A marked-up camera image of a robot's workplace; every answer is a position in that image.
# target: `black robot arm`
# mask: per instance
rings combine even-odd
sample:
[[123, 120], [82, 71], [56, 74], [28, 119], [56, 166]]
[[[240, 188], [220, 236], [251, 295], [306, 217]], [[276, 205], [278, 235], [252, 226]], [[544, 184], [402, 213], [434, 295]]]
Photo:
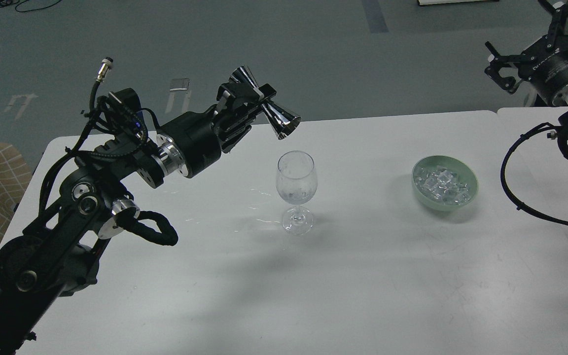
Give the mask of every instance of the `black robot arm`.
[[[97, 283], [102, 253], [119, 232], [130, 231], [159, 245], [178, 242], [164, 216], [140, 211], [122, 179], [137, 172], [156, 188], [175, 170], [191, 178], [238, 144], [260, 112], [267, 115], [278, 139], [288, 136], [301, 120], [273, 103], [275, 90], [268, 84], [257, 86], [248, 68], [241, 67], [220, 86], [217, 104], [160, 126], [154, 113], [142, 108], [133, 89], [95, 99], [111, 67], [112, 59], [103, 60], [85, 130], [43, 180], [38, 216], [22, 236], [0, 249], [0, 354], [13, 354], [26, 340], [36, 339], [32, 328], [57, 297]], [[148, 136], [142, 111], [153, 116], [158, 144]], [[92, 129], [114, 138], [93, 151], [81, 150]], [[77, 169], [61, 184], [56, 201], [47, 206], [56, 174], [70, 159]], [[55, 217], [56, 226], [47, 227]], [[155, 221], [159, 231], [140, 223], [143, 219]], [[80, 244], [88, 231], [98, 236], [92, 248]]]

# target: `connector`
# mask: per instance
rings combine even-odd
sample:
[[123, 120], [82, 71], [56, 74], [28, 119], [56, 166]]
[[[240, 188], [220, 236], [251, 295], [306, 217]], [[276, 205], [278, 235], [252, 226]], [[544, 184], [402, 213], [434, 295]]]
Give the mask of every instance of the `connector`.
[[108, 71], [111, 70], [112, 68], [113, 68], [113, 59], [109, 57], [102, 59], [102, 65], [100, 67], [100, 70], [98, 70], [98, 77], [95, 79], [95, 81], [102, 83], [102, 81], [104, 81], [104, 77], [106, 77]]

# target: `gray floor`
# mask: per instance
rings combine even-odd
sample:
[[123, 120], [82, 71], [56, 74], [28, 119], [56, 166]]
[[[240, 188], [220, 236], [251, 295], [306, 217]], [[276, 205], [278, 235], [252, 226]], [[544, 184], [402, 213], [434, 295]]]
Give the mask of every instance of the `gray floor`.
[[[522, 106], [527, 87], [511, 96], [483, 74], [483, 43], [516, 54], [549, 22], [535, 0], [64, 0], [34, 13], [2, 8], [0, 141], [33, 167], [54, 137], [78, 135], [104, 56], [115, 68], [99, 94], [132, 87], [164, 122], [180, 110], [176, 103], [164, 113], [171, 79], [190, 78], [189, 108], [203, 111], [239, 65], [307, 120]], [[15, 95], [31, 94], [7, 109]]]

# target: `white object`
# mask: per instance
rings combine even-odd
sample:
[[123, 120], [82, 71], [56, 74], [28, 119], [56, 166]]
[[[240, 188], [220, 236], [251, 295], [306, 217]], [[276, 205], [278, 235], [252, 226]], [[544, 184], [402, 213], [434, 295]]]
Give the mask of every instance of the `white object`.
[[[180, 242], [114, 237], [99, 283], [57, 299], [18, 354], [568, 353], [568, 240], [516, 211], [498, 181], [516, 137], [489, 111], [303, 122], [283, 141], [256, 125], [194, 179], [153, 190], [130, 176], [135, 202], [169, 218]], [[41, 177], [75, 141], [50, 143], [5, 241], [34, 218]], [[274, 184], [294, 149], [320, 166], [316, 225], [302, 237], [280, 226]], [[417, 202], [410, 172], [434, 154], [476, 173], [470, 208]], [[543, 204], [561, 187], [538, 186], [519, 160], [509, 179]]]

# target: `black cable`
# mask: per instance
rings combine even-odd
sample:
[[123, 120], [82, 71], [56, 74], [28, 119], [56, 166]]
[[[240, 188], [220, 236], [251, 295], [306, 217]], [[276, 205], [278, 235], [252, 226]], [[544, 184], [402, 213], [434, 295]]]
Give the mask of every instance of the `black cable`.
[[19, 3], [14, 7], [14, 11], [16, 11], [16, 12], [18, 12], [18, 13], [29, 13], [29, 12], [32, 12], [32, 11], [45, 10], [45, 9], [48, 9], [48, 8], [50, 8], [50, 7], [52, 7], [52, 6], [56, 5], [56, 4], [58, 4], [59, 2], [61, 2], [61, 0], [57, 0], [54, 4], [51, 4], [51, 5], [48, 5], [48, 6], [45, 6], [45, 7], [38, 7], [38, 8], [36, 8], [36, 9], [29, 9], [29, 10], [19, 10], [19, 6], [21, 6], [22, 4], [25, 4], [25, 3], [28, 2], [28, 1], [30, 1], [30, 0], [23, 0], [23, 1], [19, 2]]
[[100, 118], [101, 112], [99, 110], [92, 110], [90, 113], [92, 116], [90, 117], [89, 121], [85, 125], [80, 137], [78, 138], [76, 144], [72, 149], [67, 149], [67, 153], [65, 156], [61, 157], [61, 159], [57, 160], [54, 165], [47, 171], [45, 177], [43, 178], [43, 183], [41, 184], [41, 189], [38, 196], [38, 215], [41, 216], [45, 213], [45, 209], [47, 207], [47, 200], [49, 199], [49, 194], [52, 191], [52, 187], [54, 186], [54, 181], [56, 180], [56, 176], [58, 172], [65, 166], [65, 164], [73, 157], [79, 154], [79, 150], [85, 140], [89, 137], [89, 134], [93, 130], [95, 126], [95, 122], [97, 119]]
[[150, 117], [153, 118], [153, 125], [155, 126], [155, 129], [158, 130], [161, 126], [159, 125], [159, 121], [157, 121], [157, 116], [155, 115], [155, 113], [153, 112], [153, 110], [151, 110], [150, 108], [146, 108], [146, 107], [142, 107], [140, 108], [140, 110], [138, 110], [137, 112], [140, 111], [146, 111], [150, 114]]
[[550, 123], [541, 123], [538, 126], [529, 130], [527, 133], [521, 135], [521, 137], [516, 142], [514, 142], [514, 144], [512, 144], [512, 147], [510, 147], [510, 149], [507, 151], [505, 158], [503, 158], [503, 163], [501, 164], [501, 171], [500, 171], [500, 180], [501, 180], [501, 186], [503, 187], [503, 191], [505, 192], [505, 195], [507, 196], [507, 198], [509, 198], [512, 201], [513, 204], [516, 205], [517, 210], [527, 212], [530, 215], [535, 216], [536, 218], [540, 218], [542, 220], [547, 220], [549, 222], [553, 222], [553, 223], [557, 223], [557, 224], [563, 224], [563, 225], [566, 225], [568, 227], [568, 221], [561, 220], [561, 219], [555, 218], [555, 217], [550, 216], [550, 215], [546, 215], [545, 213], [537, 211], [537, 210], [533, 209], [532, 207], [529, 207], [523, 201], [519, 200], [519, 198], [516, 197], [514, 195], [514, 193], [512, 193], [511, 189], [507, 185], [507, 180], [505, 179], [505, 168], [507, 168], [507, 162], [510, 159], [512, 153], [514, 153], [516, 148], [518, 148], [518, 146], [520, 146], [523, 142], [529, 140], [534, 135], [537, 135], [538, 133], [549, 131], [549, 130], [559, 131], [560, 128], [561, 127], [554, 126]]

